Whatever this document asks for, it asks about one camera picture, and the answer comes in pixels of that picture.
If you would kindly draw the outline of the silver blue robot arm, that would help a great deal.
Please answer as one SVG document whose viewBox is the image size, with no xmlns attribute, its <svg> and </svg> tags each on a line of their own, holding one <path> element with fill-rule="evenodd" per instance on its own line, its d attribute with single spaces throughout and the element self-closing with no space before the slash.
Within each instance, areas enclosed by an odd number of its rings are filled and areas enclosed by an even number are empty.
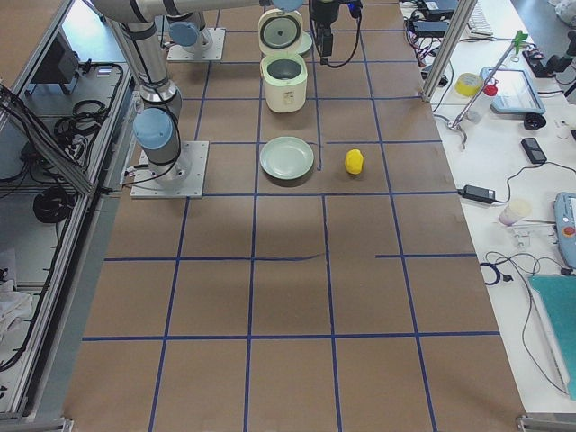
<svg viewBox="0 0 576 432">
<path fill-rule="evenodd" d="M 304 104 L 308 73 L 297 49 L 304 38 L 304 24 L 298 9 L 302 1 L 95 1 L 94 6 L 107 19 L 118 24 L 125 39 L 123 53 L 132 73 L 139 78 L 142 97 L 148 104 L 167 104 L 181 97 L 168 77 L 159 47 L 155 18 L 170 21 L 174 42 L 191 49 L 204 36 L 205 11 L 253 5 L 267 6 L 258 21 L 260 63 L 265 98 L 275 113 L 292 113 Z"/>
</svg>

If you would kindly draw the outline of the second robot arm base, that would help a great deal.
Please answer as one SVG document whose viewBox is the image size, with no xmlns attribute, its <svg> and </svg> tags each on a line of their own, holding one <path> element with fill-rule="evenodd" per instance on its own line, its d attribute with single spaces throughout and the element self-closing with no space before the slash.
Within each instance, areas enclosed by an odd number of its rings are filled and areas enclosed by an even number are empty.
<svg viewBox="0 0 576 432">
<path fill-rule="evenodd" d="M 212 45 L 212 36 L 202 12 L 168 15 L 166 18 L 169 35 L 177 45 L 188 50 L 206 50 Z"/>
</svg>

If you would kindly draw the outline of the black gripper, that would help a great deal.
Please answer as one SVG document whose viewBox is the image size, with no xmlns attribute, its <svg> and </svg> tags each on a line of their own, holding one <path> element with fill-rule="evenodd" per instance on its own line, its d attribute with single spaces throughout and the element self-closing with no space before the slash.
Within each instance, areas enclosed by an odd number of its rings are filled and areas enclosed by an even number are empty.
<svg viewBox="0 0 576 432">
<path fill-rule="evenodd" d="M 338 19 L 339 1 L 310 1 L 310 18 L 318 25 L 319 56 L 321 64 L 328 64 L 333 50 L 330 26 Z"/>
</svg>

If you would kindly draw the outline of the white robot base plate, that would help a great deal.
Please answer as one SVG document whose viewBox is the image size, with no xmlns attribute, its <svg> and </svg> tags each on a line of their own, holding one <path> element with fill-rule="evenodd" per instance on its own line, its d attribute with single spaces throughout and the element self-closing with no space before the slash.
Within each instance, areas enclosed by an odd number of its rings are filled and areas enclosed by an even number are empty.
<svg viewBox="0 0 576 432">
<path fill-rule="evenodd" d="M 164 174 L 159 166 L 149 164 L 142 150 L 139 163 L 144 168 L 135 172 L 130 197 L 133 199 L 175 199 L 203 197 L 203 185 L 209 153 L 208 141 L 183 141 L 179 159 Z"/>
</svg>

